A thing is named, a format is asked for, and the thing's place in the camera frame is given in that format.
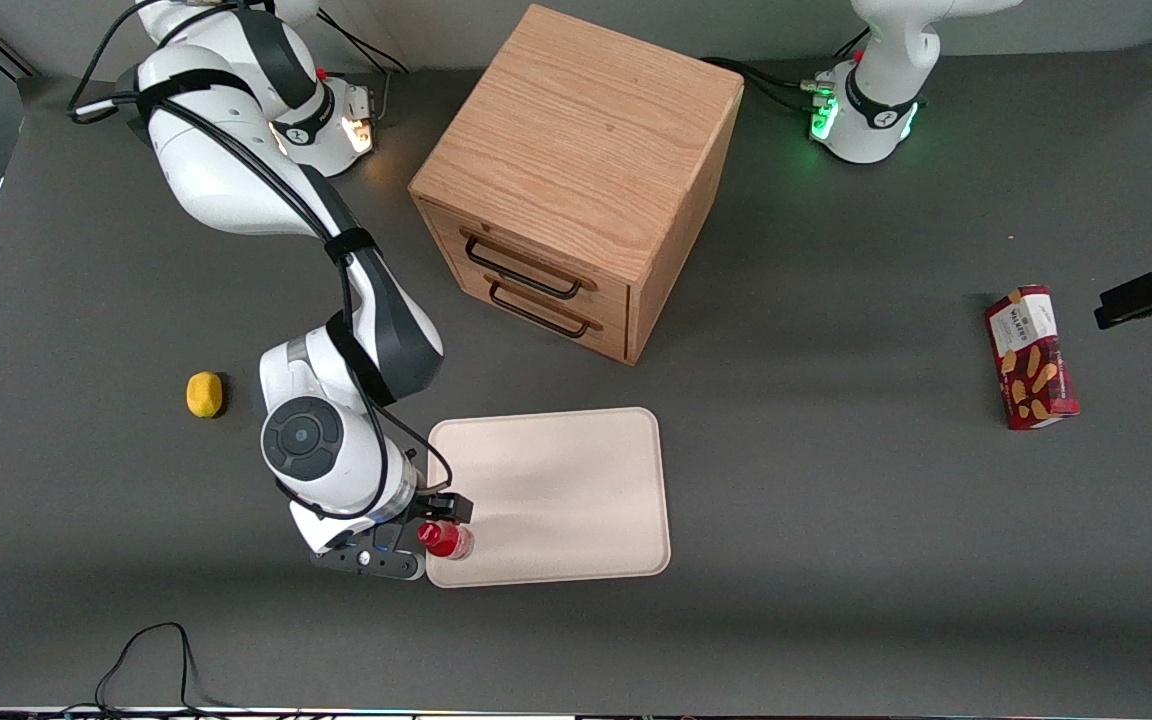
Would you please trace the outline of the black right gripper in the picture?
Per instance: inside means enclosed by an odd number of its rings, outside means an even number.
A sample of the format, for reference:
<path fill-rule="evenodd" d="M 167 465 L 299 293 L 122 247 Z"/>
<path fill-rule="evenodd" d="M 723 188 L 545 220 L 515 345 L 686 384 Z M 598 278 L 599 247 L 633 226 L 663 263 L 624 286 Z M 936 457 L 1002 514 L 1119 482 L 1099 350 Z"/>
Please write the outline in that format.
<path fill-rule="evenodd" d="M 404 539 L 408 525 L 419 524 L 420 520 L 448 521 L 463 525 L 471 523 L 472 516 L 473 502 L 470 498 L 452 492 L 422 495 L 420 488 L 417 488 L 411 500 L 393 518 L 365 530 L 365 548 L 372 553 L 410 552 L 419 541 Z"/>

